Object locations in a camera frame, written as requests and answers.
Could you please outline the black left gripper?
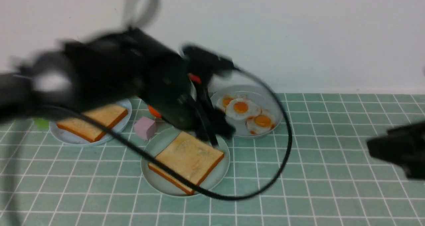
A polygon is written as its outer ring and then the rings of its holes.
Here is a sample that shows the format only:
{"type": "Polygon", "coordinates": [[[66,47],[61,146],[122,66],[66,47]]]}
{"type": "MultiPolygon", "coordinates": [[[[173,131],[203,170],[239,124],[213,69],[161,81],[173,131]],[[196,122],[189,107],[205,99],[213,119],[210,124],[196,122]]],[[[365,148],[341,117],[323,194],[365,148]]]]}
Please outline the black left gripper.
{"type": "Polygon", "coordinates": [[[189,79],[185,60],[154,59],[148,62],[142,73],[143,87],[138,92],[138,97],[155,109],[163,120],[177,129],[189,132],[199,130],[202,125],[213,147],[218,146],[216,135],[226,140],[233,138],[236,129],[228,123],[223,111],[210,108],[207,115],[201,103],[196,100],[190,105],[193,84],[189,79]]]}

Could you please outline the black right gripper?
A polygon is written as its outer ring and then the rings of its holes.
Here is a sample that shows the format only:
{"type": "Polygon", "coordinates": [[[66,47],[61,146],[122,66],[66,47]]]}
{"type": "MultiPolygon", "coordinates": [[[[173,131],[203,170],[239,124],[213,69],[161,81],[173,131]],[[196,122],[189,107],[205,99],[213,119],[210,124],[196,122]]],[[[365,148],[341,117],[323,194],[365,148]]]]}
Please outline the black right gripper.
{"type": "Polygon", "coordinates": [[[388,129],[366,145],[371,157],[401,167],[407,179],[425,179],[424,121],[388,129]]]}

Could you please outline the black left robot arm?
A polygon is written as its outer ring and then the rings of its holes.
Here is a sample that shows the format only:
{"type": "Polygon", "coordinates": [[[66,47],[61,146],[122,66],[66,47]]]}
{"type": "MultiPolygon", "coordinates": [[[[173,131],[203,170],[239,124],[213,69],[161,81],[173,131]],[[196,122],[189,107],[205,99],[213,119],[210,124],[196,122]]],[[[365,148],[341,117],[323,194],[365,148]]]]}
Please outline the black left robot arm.
{"type": "Polygon", "coordinates": [[[193,83],[193,61],[137,28],[65,41],[59,50],[1,74],[1,123],[15,118],[64,119],[52,106],[85,112],[139,97],[175,128],[214,143],[235,132],[212,105],[205,80],[193,83]]]}

